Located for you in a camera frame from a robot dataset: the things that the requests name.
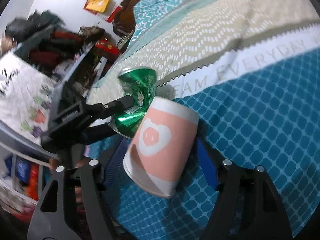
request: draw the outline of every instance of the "screw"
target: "screw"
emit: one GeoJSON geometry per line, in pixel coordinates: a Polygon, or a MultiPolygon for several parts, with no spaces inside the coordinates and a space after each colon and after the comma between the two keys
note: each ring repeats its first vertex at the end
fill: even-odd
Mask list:
{"type": "Polygon", "coordinates": [[[230,166],[232,164],[232,161],[229,159],[224,159],[222,163],[223,165],[230,166]]]}
{"type": "Polygon", "coordinates": [[[57,171],[57,172],[62,172],[62,171],[64,171],[64,167],[63,167],[63,166],[58,166],[58,167],[56,168],[56,171],[57,171]]]}
{"type": "Polygon", "coordinates": [[[257,166],[257,171],[264,172],[264,167],[261,165],[257,166]]]}
{"type": "Polygon", "coordinates": [[[95,166],[95,165],[97,165],[98,163],[99,163],[99,161],[98,161],[97,159],[93,159],[93,160],[89,161],[89,165],[90,165],[90,166],[95,166]]]}

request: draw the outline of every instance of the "cup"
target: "cup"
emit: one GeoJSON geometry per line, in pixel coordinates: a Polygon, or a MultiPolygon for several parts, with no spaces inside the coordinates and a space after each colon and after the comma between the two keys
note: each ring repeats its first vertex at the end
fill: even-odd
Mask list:
{"type": "Polygon", "coordinates": [[[123,160],[128,176],[143,190],[164,198],[175,188],[197,133],[192,109],[155,97],[123,160]]]}

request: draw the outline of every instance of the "brown wooden headboard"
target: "brown wooden headboard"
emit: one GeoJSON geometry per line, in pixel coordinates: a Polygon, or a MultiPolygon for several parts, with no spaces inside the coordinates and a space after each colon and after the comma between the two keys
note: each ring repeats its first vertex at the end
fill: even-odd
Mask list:
{"type": "Polygon", "coordinates": [[[121,29],[126,33],[130,33],[134,30],[136,26],[136,22],[133,16],[133,7],[139,2],[140,0],[123,0],[120,4],[122,6],[122,10],[117,13],[114,22],[113,22],[113,32],[122,37],[123,34],[117,31],[117,29],[121,29]]]}

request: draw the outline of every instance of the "paper cup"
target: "paper cup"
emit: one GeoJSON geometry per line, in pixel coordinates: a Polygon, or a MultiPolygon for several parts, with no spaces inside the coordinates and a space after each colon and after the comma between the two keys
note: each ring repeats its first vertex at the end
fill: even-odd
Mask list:
{"type": "Polygon", "coordinates": [[[155,97],[124,157],[128,176],[143,190],[170,198],[187,163],[199,115],[155,97]]]}

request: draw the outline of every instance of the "crushed green can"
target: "crushed green can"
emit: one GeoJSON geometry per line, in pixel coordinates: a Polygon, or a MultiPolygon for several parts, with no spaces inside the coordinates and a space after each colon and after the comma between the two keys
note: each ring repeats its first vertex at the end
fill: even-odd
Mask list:
{"type": "Polygon", "coordinates": [[[127,138],[133,138],[156,96],[157,73],[149,67],[125,68],[118,79],[125,94],[133,96],[135,105],[112,116],[110,127],[127,138]]]}

